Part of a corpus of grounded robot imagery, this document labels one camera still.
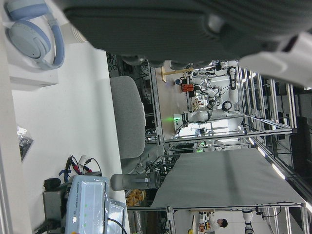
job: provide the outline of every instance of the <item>white device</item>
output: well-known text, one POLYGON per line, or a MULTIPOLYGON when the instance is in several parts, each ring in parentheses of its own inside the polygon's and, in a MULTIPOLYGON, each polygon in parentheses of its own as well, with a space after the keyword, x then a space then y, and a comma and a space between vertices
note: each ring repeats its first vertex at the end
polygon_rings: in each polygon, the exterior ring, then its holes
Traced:
POLYGON ((13 0, 7 5, 12 20, 16 21, 8 29, 13 45, 26 56, 32 58, 43 70, 57 69, 64 62, 64 42, 57 20, 53 17, 44 0, 13 0), (30 19, 45 16, 53 32, 56 54, 53 63, 44 59, 51 50, 46 34, 30 19))
POLYGON ((253 211, 251 209, 244 209, 242 212, 245 220, 245 234, 254 234, 252 227, 253 211))

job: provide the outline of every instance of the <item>white desk surface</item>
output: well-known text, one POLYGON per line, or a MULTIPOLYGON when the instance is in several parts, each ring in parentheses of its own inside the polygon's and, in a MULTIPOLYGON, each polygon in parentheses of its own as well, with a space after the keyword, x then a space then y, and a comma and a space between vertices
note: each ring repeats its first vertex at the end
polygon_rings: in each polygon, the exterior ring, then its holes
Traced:
MULTIPOLYGON (((12 90, 16 122, 34 139, 22 164, 33 229, 44 220, 43 181, 58 177, 70 155, 94 157, 103 176, 121 173, 106 53, 89 43, 65 49, 59 85, 12 90)), ((124 191, 109 197, 125 202, 124 191)))

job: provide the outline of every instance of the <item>white lab coat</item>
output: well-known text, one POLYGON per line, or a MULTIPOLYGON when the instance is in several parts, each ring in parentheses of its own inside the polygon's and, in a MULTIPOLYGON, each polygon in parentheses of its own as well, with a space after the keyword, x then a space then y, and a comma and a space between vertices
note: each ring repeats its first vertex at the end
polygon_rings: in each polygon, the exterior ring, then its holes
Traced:
POLYGON ((217 221, 214 219, 214 216, 212 214, 209 214, 209 225, 210 228, 205 230, 205 233, 211 233, 218 228, 220 228, 220 225, 217 223, 217 221))

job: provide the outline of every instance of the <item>person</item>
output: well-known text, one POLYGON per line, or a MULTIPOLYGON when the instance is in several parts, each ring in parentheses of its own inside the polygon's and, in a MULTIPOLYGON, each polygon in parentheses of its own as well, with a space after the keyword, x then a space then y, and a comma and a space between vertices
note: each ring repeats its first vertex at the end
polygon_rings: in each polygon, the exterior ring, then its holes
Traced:
POLYGON ((212 233, 218 228, 226 228, 228 226, 228 221, 224 218, 220 218, 215 221, 213 214, 209 212, 209 225, 208 228, 205 230, 205 233, 212 233))

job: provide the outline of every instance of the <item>gray backdrop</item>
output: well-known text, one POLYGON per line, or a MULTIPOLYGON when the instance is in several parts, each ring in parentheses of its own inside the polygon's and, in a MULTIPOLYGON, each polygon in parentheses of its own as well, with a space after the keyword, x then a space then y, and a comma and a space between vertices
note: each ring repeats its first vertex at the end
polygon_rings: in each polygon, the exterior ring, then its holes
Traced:
POLYGON ((303 203, 257 149, 181 154, 152 207, 303 203))

